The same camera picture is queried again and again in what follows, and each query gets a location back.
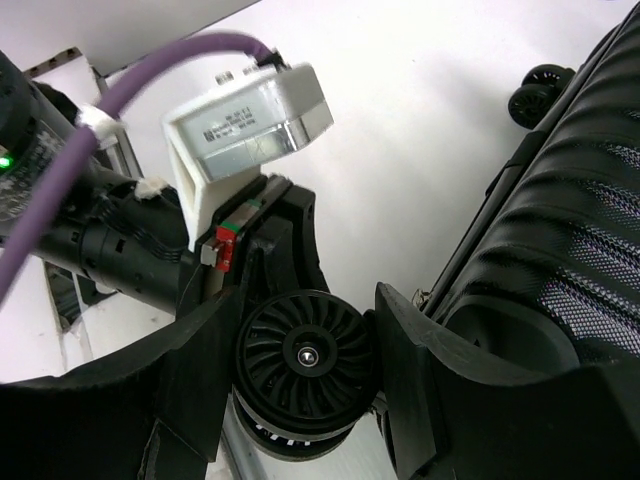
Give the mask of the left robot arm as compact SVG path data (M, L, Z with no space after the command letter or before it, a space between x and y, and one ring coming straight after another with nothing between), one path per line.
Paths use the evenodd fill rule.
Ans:
M126 177L97 158L97 120L117 117L153 66L139 64L101 110L70 120L61 93L3 58L3 285L36 255L176 317L226 287L239 289L243 311L326 290L314 194L261 169L317 139L332 115L311 65L259 47L247 54L252 67L163 119L172 183Z

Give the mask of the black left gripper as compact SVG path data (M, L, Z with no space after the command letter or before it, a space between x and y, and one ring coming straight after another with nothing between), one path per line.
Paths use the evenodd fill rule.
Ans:
M251 172L216 186L214 196L207 200L214 210L204 218L206 230L196 238L192 257L182 259L176 319L234 282L234 268L241 262L242 244L248 238L244 263L247 310L284 293L330 291L316 245L314 192L292 186L282 175Z

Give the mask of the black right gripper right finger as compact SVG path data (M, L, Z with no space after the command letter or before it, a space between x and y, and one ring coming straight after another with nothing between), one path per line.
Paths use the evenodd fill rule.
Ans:
M635 479L639 363L548 375L471 344L392 286L375 295L401 479Z

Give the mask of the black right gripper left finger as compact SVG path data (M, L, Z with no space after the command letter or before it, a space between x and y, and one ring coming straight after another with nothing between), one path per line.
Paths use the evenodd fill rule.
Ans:
M4 479L202 479L231 387L240 294L59 376L1 387Z

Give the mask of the black hard-shell suitcase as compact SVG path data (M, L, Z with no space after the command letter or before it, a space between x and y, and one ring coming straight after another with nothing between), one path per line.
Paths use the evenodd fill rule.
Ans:
M521 368L639 363L639 13L528 117L427 303L415 307ZM317 291L257 308L236 347L233 405L264 451L307 460L372 407L396 470L375 308Z

